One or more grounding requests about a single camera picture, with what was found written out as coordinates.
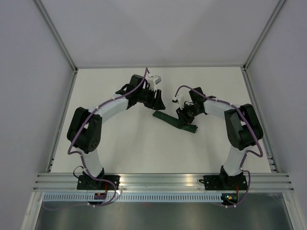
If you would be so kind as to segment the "dark green cloth napkin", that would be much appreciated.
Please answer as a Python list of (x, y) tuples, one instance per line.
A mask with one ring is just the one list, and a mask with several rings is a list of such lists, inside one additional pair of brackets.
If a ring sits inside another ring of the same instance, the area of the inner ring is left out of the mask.
[(180, 129), (180, 130), (184, 130), (190, 133), (196, 133), (198, 127), (196, 125), (192, 125), (192, 124), (184, 124), (182, 122), (180, 122), (180, 120), (178, 118), (172, 117), (168, 114), (165, 114), (161, 111), (155, 111), (153, 113), (153, 117), (156, 117), (166, 123), (168, 123), (169, 125)]

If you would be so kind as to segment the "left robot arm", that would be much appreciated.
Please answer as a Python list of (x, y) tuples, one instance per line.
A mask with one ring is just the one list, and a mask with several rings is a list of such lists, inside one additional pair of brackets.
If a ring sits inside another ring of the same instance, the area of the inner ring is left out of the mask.
[(97, 152), (103, 123), (137, 103), (155, 111), (164, 110), (162, 91), (156, 88), (160, 82), (161, 77), (149, 76), (148, 72), (144, 76), (134, 74), (111, 99), (91, 109), (78, 107), (75, 110), (67, 132), (71, 143), (68, 154), (80, 155), (83, 174), (88, 177), (88, 184), (93, 189), (101, 189), (106, 181)]

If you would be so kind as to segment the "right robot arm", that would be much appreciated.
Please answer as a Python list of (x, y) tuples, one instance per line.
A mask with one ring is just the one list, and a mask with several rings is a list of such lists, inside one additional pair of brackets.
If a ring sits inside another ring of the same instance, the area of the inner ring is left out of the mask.
[(263, 130), (251, 104), (241, 106), (220, 100), (215, 96), (206, 96), (200, 87), (190, 88), (192, 102), (186, 103), (184, 97), (175, 94), (173, 102), (179, 105), (176, 110), (181, 126), (189, 126), (200, 114), (213, 115), (225, 121), (228, 141), (231, 144), (226, 162), (218, 175), (207, 175), (199, 180), (207, 191), (247, 190), (247, 179), (243, 164), (248, 153), (263, 157), (259, 140)]

